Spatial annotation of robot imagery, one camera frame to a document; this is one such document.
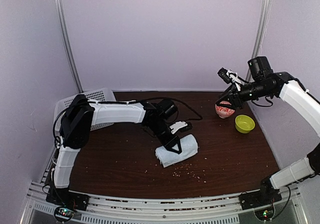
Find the light blue towel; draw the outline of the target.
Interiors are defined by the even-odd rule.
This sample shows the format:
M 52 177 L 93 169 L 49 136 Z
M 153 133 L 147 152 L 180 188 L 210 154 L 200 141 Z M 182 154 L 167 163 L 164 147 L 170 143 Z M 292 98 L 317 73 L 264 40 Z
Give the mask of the light blue towel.
M 173 147 L 173 150 L 177 151 L 177 153 L 166 150 L 161 146 L 155 150 L 155 156 L 163 168 L 166 168 L 195 156 L 198 153 L 198 148 L 196 138 L 189 134 L 180 139 L 179 145 L 176 144 Z

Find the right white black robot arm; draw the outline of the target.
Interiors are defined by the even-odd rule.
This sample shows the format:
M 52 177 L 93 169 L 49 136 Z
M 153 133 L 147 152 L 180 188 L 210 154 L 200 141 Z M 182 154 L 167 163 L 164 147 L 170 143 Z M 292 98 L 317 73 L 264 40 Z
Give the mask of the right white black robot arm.
M 216 105 L 238 110 L 253 108 L 280 170 L 266 177 L 256 200 L 268 204 L 276 191 L 319 176 L 320 103 L 298 78 L 287 72 L 259 70 L 251 81 L 221 68 L 218 76 L 228 85 Z

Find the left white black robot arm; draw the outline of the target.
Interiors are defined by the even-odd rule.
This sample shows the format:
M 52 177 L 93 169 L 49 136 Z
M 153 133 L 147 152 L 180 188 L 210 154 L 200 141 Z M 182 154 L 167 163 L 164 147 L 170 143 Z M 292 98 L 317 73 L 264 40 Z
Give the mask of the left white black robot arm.
M 67 206 L 72 201 L 68 191 L 71 172 L 75 159 L 87 143 L 94 143 L 90 136 L 95 133 L 94 127 L 110 126 L 125 123 L 126 132 L 133 133 L 133 143 L 146 142 L 137 137 L 138 130 L 132 130 L 132 124 L 139 124 L 143 129 L 152 132 L 160 147 L 156 148 L 155 156 L 163 167 L 176 164 L 197 154 L 198 144 L 191 134 L 179 138 L 178 131 L 192 128 L 189 121 L 175 123 L 167 120 L 178 112 L 176 99 L 169 97 L 154 97 L 131 101 L 98 101 L 88 99 L 85 95 L 75 96 L 72 103 L 56 117 L 60 123 L 59 134 L 55 143 L 59 150 L 55 167 L 52 169 L 52 197 L 61 206 Z

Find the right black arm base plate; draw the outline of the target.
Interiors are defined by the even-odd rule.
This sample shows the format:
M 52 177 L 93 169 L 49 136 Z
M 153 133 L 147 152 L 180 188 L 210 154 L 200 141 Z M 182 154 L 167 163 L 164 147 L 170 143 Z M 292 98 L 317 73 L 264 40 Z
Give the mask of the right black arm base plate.
M 282 200 L 279 190 L 261 187 L 253 192 L 244 192 L 239 195 L 239 202 L 242 210 L 257 208 L 265 205 L 272 205 Z

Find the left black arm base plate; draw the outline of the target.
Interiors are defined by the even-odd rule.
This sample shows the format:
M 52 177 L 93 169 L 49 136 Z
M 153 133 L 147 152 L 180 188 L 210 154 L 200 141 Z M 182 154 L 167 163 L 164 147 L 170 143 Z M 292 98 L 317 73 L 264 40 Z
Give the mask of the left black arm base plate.
M 68 188 L 50 187 L 46 195 L 46 201 L 59 206 L 65 206 L 72 210 L 86 211 L 89 196 L 69 191 Z

